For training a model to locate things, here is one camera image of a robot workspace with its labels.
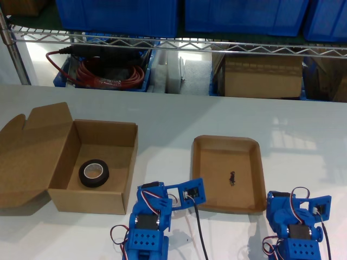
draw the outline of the red cable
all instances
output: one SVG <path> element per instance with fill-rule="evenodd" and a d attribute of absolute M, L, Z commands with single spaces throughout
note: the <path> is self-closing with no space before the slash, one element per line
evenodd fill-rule
<path fill-rule="evenodd" d="M 52 54 L 59 54 L 59 51 L 52 51 L 46 54 L 48 61 L 66 78 L 70 79 L 73 83 L 83 86 L 83 87 L 92 87 L 92 88 L 115 88 L 115 89 L 129 89 L 139 87 L 145 78 L 145 73 L 139 66 L 132 66 L 131 76 L 127 80 L 117 81 L 117 80 L 108 80 L 103 79 L 94 75 L 88 67 L 99 67 L 100 59 L 91 58 L 81 62 L 78 70 L 76 71 L 77 78 L 81 81 L 78 81 L 68 75 L 65 71 L 59 68 L 49 57 Z"/>
<path fill-rule="evenodd" d="M 57 64 L 54 63 L 54 61 L 52 61 L 52 59 L 49 57 L 52 54 L 60 54 L 59 51 L 52 51 L 50 53 L 46 54 L 46 58 L 48 59 L 48 61 L 66 78 L 68 78 L 69 80 L 71 80 L 73 83 L 80 85 L 80 86 L 84 86 L 86 87 L 82 82 L 77 81 L 76 79 L 74 79 L 73 77 L 71 77 L 69 74 L 67 74 L 65 71 L 63 71 L 61 68 L 58 67 Z"/>

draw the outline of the blue 3d printed part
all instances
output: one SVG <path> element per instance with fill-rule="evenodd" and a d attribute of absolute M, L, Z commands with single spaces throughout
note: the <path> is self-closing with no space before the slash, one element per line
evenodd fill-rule
<path fill-rule="evenodd" d="M 168 190 L 178 189 L 180 206 L 172 207 Z M 164 231 L 171 225 L 171 214 L 206 201 L 202 179 L 165 186 L 154 182 L 138 187 L 137 202 L 129 219 L 125 251 L 130 260 L 167 260 L 169 238 Z"/>
<path fill-rule="evenodd" d="M 301 223 L 292 211 L 290 195 L 277 191 L 270 191 L 267 195 L 266 218 L 271 229 L 277 233 L 277 236 L 267 238 L 276 237 L 278 242 L 276 245 L 267 244 L 271 254 L 265 253 L 269 260 L 321 260 L 318 242 L 323 240 L 323 230 L 314 225 L 329 220 L 331 196 L 301 199 L 293 194 L 292 205 L 303 221 Z M 308 209 L 300 208 L 302 203 L 309 203 Z"/>

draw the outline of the cardboard tray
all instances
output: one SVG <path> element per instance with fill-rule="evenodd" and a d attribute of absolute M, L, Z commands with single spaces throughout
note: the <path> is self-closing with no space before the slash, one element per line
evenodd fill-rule
<path fill-rule="evenodd" d="M 209 135 L 195 138 L 192 177 L 204 180 L 207 201 L 201 209 L 226 213 L 266 209 L 260 147 L 253 139 Z"/>
<path fill-rule="evenodd" d="M 19 115 L 0 131 L 1 214 L 30 215 L 47 203 L 48 192 L 59 211 L 123 215 L 136 154 L 134 123 L 73 121 L 66 103 L 34 108 L 26 122 Z M 97 188 L 79 179 L 91 159 L 103 160 L 110 172 Z"/>

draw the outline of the cable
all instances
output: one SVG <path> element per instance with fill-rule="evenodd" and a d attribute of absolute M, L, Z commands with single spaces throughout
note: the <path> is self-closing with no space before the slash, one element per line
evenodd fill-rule
<path fill-rule="evenodd" d="M 329 260 L 331 260 L 331 252 L 330 252 L 330 243 L 329 243 L 329 237 L 327 236 L 327 230 L 325 228 L 324 222 L 323 222 L 323 218 L 321 216 L 321 214 L 319 213 L 319 211 L 317 210 L 317 214 L 320 216 L 320 220 L 322 222 L 322 228 L 323 228 L 323 232 L 325 235 L 325 240 L 326 240 L 326 247 L 327 247 L 327 255 Z"/>
<path fill-rule="evenodd" d="M 175 195 L 171 194 L 171 193 L 168 193 L 168 196 L 173 196 L 176 200 L 176 203 L 172 203 L 173 205 L 177 205 L 178 204 L 178 199 L 176 198 Z"/>
<path fill-rule="evenodd" d="M 100 59 L 96 57 L 81 62 L 76 71 L 77 78 L 80 79 L 80 81 L 78 81 L 59 68 L 58 65 L 49 57 L 53 54 L 65 54 L 68 52 L 69 50 L 66 51 L 65 49 L 52 51 L 46 54 L 46 58 L 64 77 L 68 78 L 76 85 L 92 88 L 129 89 L 139 87 L 144 81 L 145 73 L 139 66 L 130 67 L 131 76 L 126 80 L 108 80 L 98 77 L 88 69 L 90 67 L 99 68 L 101 66 Z"/>
<path fill-rule="evenodd" d="M 112 231 L 113 231 L 115 228 L 117 228 L 118 226 L 122 226 L 122 227 L 124 227 L 124 228 L 126 229 L 124 239 L 123 239 L 123 241 L 122 241 L 121 243 L 117 243 L 116 241 L 114 241 L 113 236 L 112 236 Z M 111 228 L 111 230 L 110 230 L 110 237 L 111 237 L 111 240 L 112 240 L 112 242 L 113 242 L 114 244 L 116 244 L 116 245 L 118 245 L 118 246 L 120 247 L 120 249 L 121 249 L 121 251 L 122 251 L 122 253 L 123 253 L 123 255 L 124 255 L 125 260 L 128 260 L 128 255 L 127 255 L 127 253 L 126 253 L 126 251 L 125 251 L 125 243 L 128 241 L 128 239 L 127 239 L 126 236 L 127 236 L 128 233 L 129 233 L 129 228 L 128 228 L 126 225 L 116 225 L 116 226 L 113 226 L 113 227 Z"/>
<path fill-rule="evenodd" d="M 149 201 L 147 200 L 147 198 L 146 198 L 146 196 L 145 196 L 145 193 L 148 194 L 148 195 L 151 195 L 151 196 L 153 196 L 153 197 L 155 197 L 155 198 L 157 198 L 157 199 L 161 199 L 161 196 L 156 195 L 155 193 L 150 192 L 150 191 L 141 191 L 141 196 L 142 196 L 143 200 L 145 201 L 146 205 L 150 208 L 150 210 L 151 210 L 154 214 L 159 215 L 159 211 L 156 210 L 156 209 L 149 203 Z"/>
<path fill-rule="evenodd" d="M 57 64 L 54 63 L 54 61 L 52 61 L 52 59 L 49 57 L 50 55 L 53 54 L 60 54 L 59 51 L 52 51 L 50 53 L 46 54 L 46 58 L 48 59 L 48 61 L 66 78 L 68 78 L 69 80 L 71 80 L 73 83 L 80 85 L 80 86 L 84 86 L 86 87 L 85 84 L 83 84 L 83 82 L 77 81 L 76 79 L 74 79 L 73 77 L 71 77 L 69 74 L 67 74 L 65 71 L 63 71 L 61 68 L 58 67 Z"/>
<path fill-rule="evenodd" d="M 262 247 L 261 247 L 261 248 L 262 248 L 262 250 L 263 250 L 263 252 L 264 252 L 265 255 L 267 255 L 267 256 L 274 255 L 275 260 L 279 260 L 279 259 L 278 259 L 278 256 L 277 256 L 277 253 L 276 253 L 276 248 L 274 248 L 272 244 L 270 244 L 270 243 L 268 243 L 268 242 L 265 242 L 266 240 L 271 239 L 271 238 L 278 238 L 278 236 L 268 236 L 268 237 L 265 237 L 265 238 L 262 240 Z M 265 249 L 265 245 L 268 245 L 269 248 L 271 249 L 271 251 L 266 250 L 266 249 Z"/>
<path fill-rule="evenodd" d="M 196 215 L 196 219 L 197 219 L 197 227 L 199 229 L 199 235 L 200 235 L 200 241 L 201 241 L 201 245 L 202 245 L 202 250 L 204 251 L 204 254 L 205 254 L 205 259 L 208 260 L 208 256 L 207 256 L 207 252 L 206 252 L 206 248 L 205 248 L 205 243 L 204 243 L 204 239 L 202 237 L 202 231 L 201 231 L 201 225 L 200 225 L 200 217 L 199 217 L 199 211 L 197 209 L 197 205 L 195 203 L 195 200 L 189 196 L 187 194 L 187 197 L 190 198 L 193 203 L 194 203 L 194 209 L 195 209 L 195 215 Z"/>
<path fill-rule="evenodd" d="M 289 202 L 290 202 L 290 206 L 291 206 L 291 210 L 292 210 L 292 213 L 293 215 L 295 216 L 295 218 L 300 222 L 301 225 L 303 225 L 304 221 L 299 217 L 299 215 L 295 212 L 295 209 L 294 209 L 294 205 L 293 205 L 293 194 L 294 194 L 294 191 L 296 189 L 305 189 L 307 190 L 307 196 L 306 196 L 306 199 L 308 199 L 310 197 L 310 190 L 308 190 L 308 188 L 306 187 L 295 187 L 292 192 L 291 192 L 291 195 L 289 197 Z"/>

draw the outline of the blue plastic bin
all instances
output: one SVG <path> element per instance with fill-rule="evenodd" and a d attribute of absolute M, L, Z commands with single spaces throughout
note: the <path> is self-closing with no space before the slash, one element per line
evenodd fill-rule
<path fill-rule="evenodd" d="M 308 41 L 347 41 L 347 1 L 311 0 L 304 27 Z"/>
<path fill-rule="evenodd" d="M 297 36 L 309 0 L 185 0 L 186 31 Z"/>
<path fill-rule="evenodd" d="M 66 29 L 175 37 L 180 0 L 56 0 Z"/>

